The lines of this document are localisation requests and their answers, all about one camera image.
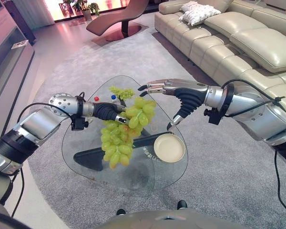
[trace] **grape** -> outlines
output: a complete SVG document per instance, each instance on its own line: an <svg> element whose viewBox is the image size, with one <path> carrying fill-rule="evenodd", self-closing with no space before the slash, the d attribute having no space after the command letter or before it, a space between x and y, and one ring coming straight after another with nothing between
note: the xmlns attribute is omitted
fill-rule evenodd
<svg viewBox="0 0 286 229"><path fill-rule="evenodd" d="M106 151L109 148L110 145L111 145L110 142L103 142L102 143L102 150Z"/></svg>
<svg viewBox="0 0 286 229"><path fill-rule="evenodd" d="M118 127L114 128L111 132L112 135L118 135L120 133L120 129Z"/></svg>
<svg viewBox="0 0 286 229"><path fill-rule="evenodd" d="M106 128L103 128L103 129L101 130L101 133L102 133L102 135L103 135L103 134L110 134L110 130L107 130Z"/></svg>
<svg viewBox="0 0 286 229"><path fill-rule="evenodd" d="M151 122L153 117L154 117L154 113L151 113L151 114L146 114L147 118L148 118L148 121Z"/></svg>
<svg viewBox="0 0 286 229"><path fill-rule="evenodd" d="M120 154L119 153L114 153L111 158L110 158L110 162L109 162L109 168L113 169L116 167L116 164L119 162L120 160Z"/></svg>
<svg viewBox="0 0 286 229"><path fill-rule="evenodd" d="M111 155L105 154L104 157L103 157L103 160L104 161L109 161L110 158L111 158Z"/></svg>
<svg viewBox="0 0 286 229"><path fill-rule="evenodd" d="M129 147L133 146L133 144L131 142L126 142L126 145L129 146Z"/></svg>
<svg viewBox="0 0 286 229"><path fill-rule="evenodd" d="M136 116L138 113L140 112L139 109L135 108L135 107L131 107L131 108L128 108L126 110L126 115L129 116L129 117L134 117Z"/></svg>
<svg viewBox="0 0 286 229"><path fill-rule="evenodd" d="M120 163L124 166L128 166L129 165L129 158L128 156L126 156L125 154L121 154L120 155Z"/></svg>
<svg viewBox="0 0 286 229"><path fill-rule="evenodd" d="M138 132L142 132L143 130L143 126L139 123L135 128L134 130L138 131Z"/></svg>
<svg viewBox="0 0 286 229"><path fill-rule="evenodd" d="M151 114L153 113L154 111L154 107L150 104L146 104L144 107L143 107L143 111L146 113L146 114Z"/></svg>
<svg viewBox="0 0 286 229"><path fill-rule="evenodd" d="M120 145L118 146L118 150L122 153L122 154L129 154L131 153L132 149L129 146L126 145Z"/></svg>
<svg viewBox="0 0 286 229"><path fill-rule="evenodd" d="M136 97L134 99L134 104L138 108L142 108L145 105L146 101L142 97Z"/></svg>
<svg viewBox="0 0 286 229"><path fill-rule="evenodd" d="M103 134L101 136L101 141L102 142L108 142L110 140L110 135L109 134Z"/></svg>
<svg viewBox="0 0 286 229"><path fill-rule="evenodd" d="M118 126L117 123L108 123L107 124L107 129L108 130L113 130L114 128L116 128Z"/></svg>
<svg viewBox="0 0 286 229"><path fill-rule="evenodd" d="M121 112L119 115L123 118L126 118L126 112Z"/></svg>
<svg viewBox="0 0 286 229"><path fill-rule="evenodd" d="M115 138L113 138L112 142L113 142L115 145L118 145L118 144L121 142L121 140L120 140L118 137L115 137Z"/></svg>
<svg viewBox="0 0 286 229"><path fill-rule="evenodd" d="M116 152L116 145L111 145L107 148L106 154L112 156Z"/></svg>
<svg viewBox="0 0 286 229"><path fill-rule="evenodd" d="M138 131L136 131L136 130L134 130L134 129L131 129L131 130L128 132L128 136L129 136L129 137L132 137L132 138L138 137L138 136L140 136L140 135L141 135L141 132L138 132Z"/></svg>
<svg viewBox="0 0 286 229"><path fill-rule="evenodd" d="M148 125L148 122L149 122L149 120L148 120L148 118L147 118L147 116L146 116L146 114L145 113L141 113L140 115L139 115L139 122L140 122L140 124L142 125L142 126L147 126Z"/></svg>
<svg viewBox="0 0 286 229"><path fill-rule="evenodd" d="M127 133L129 131L129 127L127 125L119 125L119 130L121 133Z"/></svg>
<svg viewBox="0 0 286 229"><path fill-rule="evenodd" d="M131 120L129 121L129 124L128 126L131 128L131 129L134 129L137 125L139 124L139 119L138 117L132 117Z"/></svg>
<svg viewBox="0 0 286 229"><path fill-rule="evenodd" d="M156 107L156 106L157 106L157 103L156 103L155 101L153 101L153 100L148 100L148 101L147 101L147 104L148 104L148 105L151 105L151 106L153 106L153 107Z"/></svg>
<svg viewBox="0 0 286 229"><path fill-rule="evenodd" d="M126 141L127 141L127 139L128 139L128 134L121 133L121 135L120 135L120 139L121 139L122 141L126 142Z"/></svg>
<svg viewBox="0 0 286 229"><path fill-rule="evenodd" d="M128 159L132 158L132 156L133 156L133 152L131 152L131 153L127 154L127 156L128 156Z"/></svg>

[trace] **black cable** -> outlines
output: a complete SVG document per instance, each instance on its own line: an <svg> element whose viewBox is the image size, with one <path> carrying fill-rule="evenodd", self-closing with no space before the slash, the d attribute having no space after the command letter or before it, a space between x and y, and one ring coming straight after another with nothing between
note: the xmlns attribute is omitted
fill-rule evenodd
<svg viewBox="0 0 286 229"><path fill-rule="evenodd" d="M18 120L17 120L17 123L20 121L21 119L21 116L23 115L23 113L26 111L26 109L28 109L29 107L31 106L34 106L34 105L45 105L45 106L51 106L51 107L55 107L56 109L60 110L61 112L65 113L71 120L72 120L72 117L71 115L69 115L67 112L65 112L64 110L62 110L61 108L57 107L57 106L54 106L54 105L51 105L51 104L46 104L46 103L33 103L33 104L30 104L30 105L27 105L20 113L19 117L18 117Z"/></svg>
<svg viewBox="0 0 286 229"><path fill-rule="evenodd" d="M229 83L231 82L235 82L235 81L239 81L239 82L243 82L243 83L246 83L248 85L250 85L251 87L253 87L254 89L256 89L260 94L262 94L263 96L265 96L266 98L268 98L269 100L272 100L272 102L279 106L283 111L286 112L285 108L279 103L279 101L277 101L276 99L273 99L271 98L271 96L267 95L265 92L263 92L261 89L259 89L258 87L256 87L254 84L250 83L249 81L247 80L243 80L243 79L232 79L232 80L229 80L227 82L225 82L223 85L222 85L222 89L224 89L224 87L226 87Z"/></svg>
<svg viewBox="0 0 286 229"><path fill-rule="evenodd" d="M22 170L22 168L20 169L20 172L21 172L21 179L22 179L22 188L21 188L21 193L20 193L19 199L18 199L18 201L17 201L17 204L16 204L16 206L15 206L15 208L14 208L14 210L13 210L13 213L12 213L11 217L14 217L15 212L16 212L16 210L17 210L17 208L18 208L19 203L20 203L20 200L21 200L21 198L22 198L23 191L24 191L24 176L23 176L23 170Z"/></svg>
<svg viewBox="0 0 286 229"><path fill-rule="evenodd" d="M15 176L13 177L13 179L11 180L12 183L15 181L16 177L17 177L18 173L15 174Z"/></svg>
<svg viewBox="0 0 286 229"><path fill-rule="evenodd" d="M278 174L278 170L277 170L277 164L276 164L276 156L277 156L277 151L275 152L275 168L276 168L276 178L277 178L277 196L278 196L278 200L280 201L280 203L283 205L283 207L286 209L286 205L283 203L282 199L281 199L281 183L280 183L280 177Z"/></svg>
<svg viewBox="0 0 286 229"><path fill-rule="evenodd" d="M241 114L246 113L248 111L254 110L254 109L256 109L256 108L258 108L258 107L260 107L262 105L265 105L265 104L268 104L268 103L272 103L272 102L273 102L272 100L268 100L266 102L263 102L261 104L255 105L255 106L250 107L248 109L245 109L243 111L240 111L240 112L237 112L237 113L233 113L233 114L229 114L229 115L227 114L227 115L225 115L225 117L234 117L234 116L237 116L237 115L241 115Z"/></svg>

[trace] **white plate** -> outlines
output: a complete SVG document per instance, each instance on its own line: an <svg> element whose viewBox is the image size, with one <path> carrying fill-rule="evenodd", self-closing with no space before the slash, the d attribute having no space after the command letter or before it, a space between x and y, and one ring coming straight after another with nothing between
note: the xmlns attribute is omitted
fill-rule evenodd
<svg viewBox="0 0 286 229"><path fill-rule="evenodd" d="M163 134L157 137L153 149L161 160L174 163L184 156L185 145L180 137L172 134Z"/></svg>

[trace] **grape stem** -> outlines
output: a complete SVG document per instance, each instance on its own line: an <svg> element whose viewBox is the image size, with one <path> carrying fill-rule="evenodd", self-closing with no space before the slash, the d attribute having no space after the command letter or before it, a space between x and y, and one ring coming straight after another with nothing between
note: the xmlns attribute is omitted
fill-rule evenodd
<svg viewBox="0 0 286 229"><path fill-rule="evenodd" d="M142 114L143 110L141 110L136 117L139 117L140 114Z"/></svg>

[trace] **round rug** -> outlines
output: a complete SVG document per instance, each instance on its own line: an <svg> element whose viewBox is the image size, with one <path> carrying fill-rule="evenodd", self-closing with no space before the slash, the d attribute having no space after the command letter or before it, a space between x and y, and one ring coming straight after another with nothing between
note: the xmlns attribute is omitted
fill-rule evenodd
<svg viewBox="0 0 286 229"><path fill-rule="evenodd" d="M78 95L84 91L89 96L117 75L130 76L140 84L163 78L193 79L155 39L153 21L145 26L148 28L130 38L82 47L57 66L35 102L48 102L58 92ZM170 117L178 111L178 99L153 97ZM150 196L130 197L125 190L101 186L71 171L61 155L67 121L29 158L36 184L51 208L73 229L94 228L119 208L127 212L175 209L180 199L198 212L247 227L286 228L286 211L276 196L274 152L254 141L233 119L225 118L219 126L208 124L204 109L200 107L179 124L189 156L185 174ZM280 159L278 167L286 203L286 166Z"/></svg>

